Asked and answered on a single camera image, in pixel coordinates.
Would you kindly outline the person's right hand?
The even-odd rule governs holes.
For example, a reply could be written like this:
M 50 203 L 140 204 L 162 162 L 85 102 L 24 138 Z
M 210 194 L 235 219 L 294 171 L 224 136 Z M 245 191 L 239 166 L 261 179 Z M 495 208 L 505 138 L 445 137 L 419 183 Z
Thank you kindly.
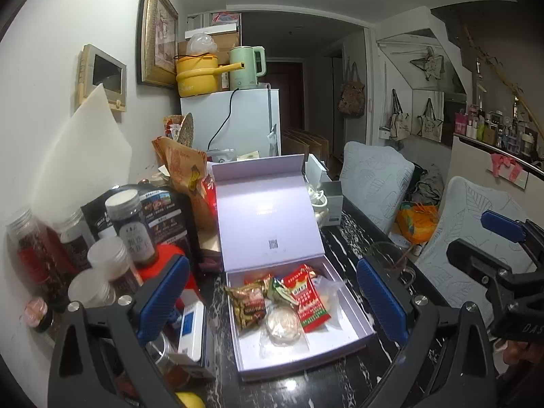
M 518 364 L 520 361 L 537 363 L 539 362 L 539 354 L 531 343 L 508 341 L 503 353 L 503 360 L 509 367 Z

